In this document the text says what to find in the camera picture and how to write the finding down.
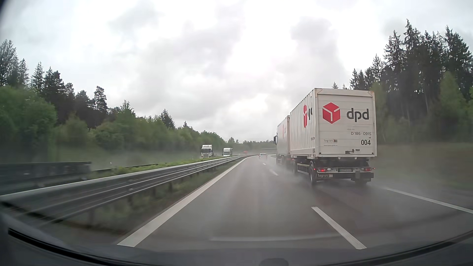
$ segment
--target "truck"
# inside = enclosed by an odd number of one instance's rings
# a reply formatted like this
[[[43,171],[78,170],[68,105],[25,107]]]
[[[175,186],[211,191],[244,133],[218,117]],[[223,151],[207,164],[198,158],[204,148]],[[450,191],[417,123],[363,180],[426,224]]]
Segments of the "truck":
[[[211,144],[204,144],[202,145],[201,149],[201,158],[209,158],[213,157],[213,148]]]
[[[233,156],[233,148],[223,148],[223,157]]]
[[[374,178],[369,160],[377,155],[373,91],[315,88],[277,126],[276,163],[308,175],[312,185]]]

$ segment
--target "overcast sky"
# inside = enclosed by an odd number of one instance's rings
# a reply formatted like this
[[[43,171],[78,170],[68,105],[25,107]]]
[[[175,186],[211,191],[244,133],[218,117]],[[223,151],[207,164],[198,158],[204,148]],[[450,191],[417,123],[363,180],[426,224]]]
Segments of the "overcast sky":
[[[382,56],[406,19],[420,31],[449,25],[473,45],[473,1],[12,0],[0,35],[33,71],[137,115],[164,108],[176,125],[225,140],[272,139],[314,88],[348,86],[353,68]]]

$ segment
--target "truck wheel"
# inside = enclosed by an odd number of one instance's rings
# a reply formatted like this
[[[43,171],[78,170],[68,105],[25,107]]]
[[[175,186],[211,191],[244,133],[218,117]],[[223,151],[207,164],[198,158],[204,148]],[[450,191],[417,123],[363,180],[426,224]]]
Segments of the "truck wheel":
[[[315,186],[317,185],[317,177],[315,176],[314,173],[314,165],[310,164],[309,166],[309,178],[310,178],[310,185]]]

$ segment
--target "truck cab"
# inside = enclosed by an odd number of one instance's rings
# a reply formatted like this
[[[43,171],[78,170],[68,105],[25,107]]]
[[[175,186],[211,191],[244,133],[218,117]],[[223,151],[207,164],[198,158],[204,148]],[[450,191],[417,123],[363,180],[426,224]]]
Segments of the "truck cab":
[[[201,149],[201,158],[209,158],[209,157],[213,157],[213,148],[212,148],[212,145],[210,144],[204,144],[202,145],[202,149]]]
[[[223,157],[233,156],[233,148],[223,148]]]

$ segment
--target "highway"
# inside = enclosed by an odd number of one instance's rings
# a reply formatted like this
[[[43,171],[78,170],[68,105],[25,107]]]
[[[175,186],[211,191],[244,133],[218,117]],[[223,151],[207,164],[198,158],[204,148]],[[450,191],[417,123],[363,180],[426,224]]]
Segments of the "highway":
[[[152,251],[212,248],[407,250],[472,229],[471,195],[414,183],[304,175],[249,157],[157,214],[117,245]]]

